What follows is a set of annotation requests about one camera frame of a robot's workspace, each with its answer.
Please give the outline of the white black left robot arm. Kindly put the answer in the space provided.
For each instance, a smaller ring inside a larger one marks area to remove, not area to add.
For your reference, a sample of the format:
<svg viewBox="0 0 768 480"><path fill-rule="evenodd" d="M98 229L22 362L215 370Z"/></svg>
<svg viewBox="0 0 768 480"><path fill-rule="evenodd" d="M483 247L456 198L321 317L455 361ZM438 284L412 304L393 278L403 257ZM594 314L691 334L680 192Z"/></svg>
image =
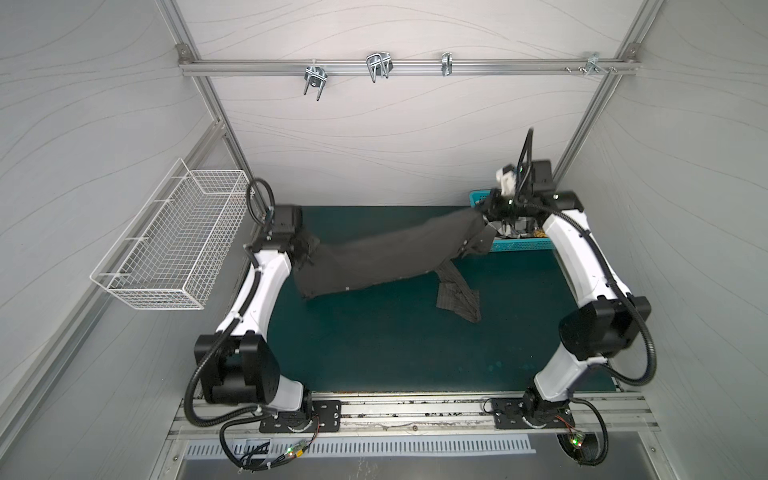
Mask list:
<svg viewBox="0 0 768 480"><path fill-rule="evenodd" d="M190 424L213 427L258 412L293 431L312 422L311 393L281 373L267 342L282 287L306 253L302 226L299 206L278 205L244 246L249 267L232 308L194 346L196 368L183 401Z"/></svg>

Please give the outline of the dark grey pinstriped shirt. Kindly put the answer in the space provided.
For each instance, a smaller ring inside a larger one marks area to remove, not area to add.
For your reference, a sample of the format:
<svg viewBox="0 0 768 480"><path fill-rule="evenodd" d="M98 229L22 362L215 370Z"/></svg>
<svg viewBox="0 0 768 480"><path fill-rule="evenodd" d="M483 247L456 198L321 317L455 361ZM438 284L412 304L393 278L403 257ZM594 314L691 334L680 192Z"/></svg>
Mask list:
<svg viewBox="0 0 768 480"><path fill-rule="evenodd" d="M436 306L478 323L480 294L454 261L489 253L495 236L483 213L464 208L343 244L310 237L307 258L294 268L295 284L303 298L312 299L434 273L439 280Z"/></svg>

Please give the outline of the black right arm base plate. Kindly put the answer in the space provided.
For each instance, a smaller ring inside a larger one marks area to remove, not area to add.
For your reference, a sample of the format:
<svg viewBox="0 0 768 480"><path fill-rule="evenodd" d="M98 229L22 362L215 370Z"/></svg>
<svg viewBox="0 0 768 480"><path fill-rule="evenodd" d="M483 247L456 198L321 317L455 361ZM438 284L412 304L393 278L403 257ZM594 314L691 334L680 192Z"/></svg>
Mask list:
<svg viewBox="0 0 768 480"><path fill-rule="evenodd" d="M490 412L499 430L567 429L575 421L568 402L525 398L492 398Z"/></svg>

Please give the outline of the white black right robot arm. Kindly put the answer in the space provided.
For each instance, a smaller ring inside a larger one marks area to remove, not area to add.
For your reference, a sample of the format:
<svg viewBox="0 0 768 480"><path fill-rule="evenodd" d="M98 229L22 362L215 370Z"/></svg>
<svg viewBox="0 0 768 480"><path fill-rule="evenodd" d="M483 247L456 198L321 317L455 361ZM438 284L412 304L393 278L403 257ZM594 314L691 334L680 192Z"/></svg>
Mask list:
<svg viewBox="0 0 768 480"><path fill-rule="evenodd" d="M551 178L549 161L521 159L497 171L497 187L479 205L491 221L536 221L554 247L577 305L560 322L555 353L513 409L533 428L547 427L569 407L574 386L590 369L603 369L626 385L644 386L658 368L647 326L650 302L633 295L619 279L592 234L578 196L555 190ZM636 338L645 346L646 367L632 378L609 361Z"/></svg>

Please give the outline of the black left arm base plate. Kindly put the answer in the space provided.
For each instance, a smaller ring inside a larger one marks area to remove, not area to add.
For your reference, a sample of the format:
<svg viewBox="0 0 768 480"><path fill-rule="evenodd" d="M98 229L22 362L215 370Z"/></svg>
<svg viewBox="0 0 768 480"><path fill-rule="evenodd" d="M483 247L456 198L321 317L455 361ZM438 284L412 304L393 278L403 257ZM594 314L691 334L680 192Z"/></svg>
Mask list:
<svg viewBox="0 0 768 480"><path fill-rule="evenodd" d="M342 403L338 400L304 402L294 412L280 412L260 422L262 434L335 433L340 430Z"/></svg>

